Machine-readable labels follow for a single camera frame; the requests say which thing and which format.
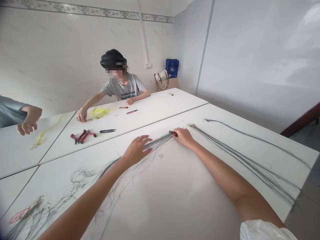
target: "hand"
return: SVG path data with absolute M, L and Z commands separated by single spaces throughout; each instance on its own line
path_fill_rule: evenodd
M 38 125 L 35 122 L 24 122 L 17 125 L 17 129 L 19 133 L 24 136 L 26 134 L 30 134 L 33 130 L 38 129 Z
M 135 102 L 134 98 L 127 98 L 126 104 L 132 105 Z
M 149 135 L 142 135 L 141 137 L 135 138 L 119 162 L 124 163 L 126 167 L 129 168 L 147 156 L 152 151 L 152 148 L 148 148 L 147 150 L 143 151 L 144 145 L 147 142 L 152 141 L 152 139 L 148 137 Z
M 87 110 L 86 109 L 80 109 L 78 116 L 77 116 L 77 120 L 79 122 L 86 122 L 87 121 Z
M 181 145 L 187 148 L 191 148 L 195 143 L 197 143 L 192 138 L 188 129 L 176 128 L 174 131 L 178 134 L 178 136 L 176 137 L 175 135 L 173 135 L 173 138 Z

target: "small yellow object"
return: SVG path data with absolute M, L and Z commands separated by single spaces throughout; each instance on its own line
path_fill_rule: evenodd
M 90 115 L 90 118 L 88 121 L 92 121 L 93 119 L 100 119 L 105 115 L 108 115 L 109 113 L 113 112 L 114 109 L 111 108 L 97 108 L 95 107 Z
M 52 125 L 51 127 L 46 128 L 44 131 L 42 131 L 38 137 L 38 140 L 36 141 L 35 144 L 32 145 L 32 149 L 37 148 L 38 146 L 40 146 L 46 139 L 43 137 L 43 135 L 48 132 L 51 128 L 54 128 L 55 126 L 57 126 L 60 122 L 61 119 L 63 118 L 63 116 L 66 115 L 66 113 L 62 114 L 59 118 L 59 120 L 57 121 L 57 123 L 55 123 L 54 125 Z

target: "wire cutter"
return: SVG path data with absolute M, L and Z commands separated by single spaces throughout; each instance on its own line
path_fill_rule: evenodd
M 86 137 L 88 135 L 93 135 L 94 137 L 97 137 L 97 135 L 95 133 L 90 132 L 89 130 L 86 131 L 86 134 L 80 139 L 80 143 L 83 144 L 84 140 L 86 139 Z
M 175 135 L 176 137 L 178 136 L 178 134 L 174 131 L 169 131 L 169 133 L 171 133 L 172 135 Z
M 87 133 L 86 130 L 83 130 L 83 132 L 81 133 L 80 137 L 76 138 L 74 134 L 71 134 L 70 137 L 74 139 L 74 144 L 80 143 L 81 142 L 81 138 L 83 136 L 85 136 Z
M 101 130 L 100 133 L 109 133 L 109 132 L 115 132 L 116 129 L 109 129 L 109 130 Z

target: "person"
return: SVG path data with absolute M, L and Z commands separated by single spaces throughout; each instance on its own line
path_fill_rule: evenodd
M 128 105 L 151 96 L 150 91 L 143 85 L 137 75 L 127 73 L 127 60 L 116 49 L 111 49 L 102 55 L 100 64 L 111 75 L 111 79 L 107 81 L 100 92 L 81 107 L 77 116 L 79 122 L 86 122 L 88 109 L 105 95 L 109 97 L 115 95 L 119 101 L 126 100 Z
M 24 136 L 38 129 L 42 109 L 0 95 L 0 128 L 17 125 Z
M 242 221 L 240 239 L 297 240 L 286 229 L 263 196 L 233 168 L 196 142 L 187 129 L 176 128 L 174 139 L 191 149 L 234 204 Z M 151 152 L 143 151 L 151 141 L 148 135 L 137 137 L 122 158 L 92 187 L 60 215 L 38 240 L 80 239 L 117 179 L 131 166 Z

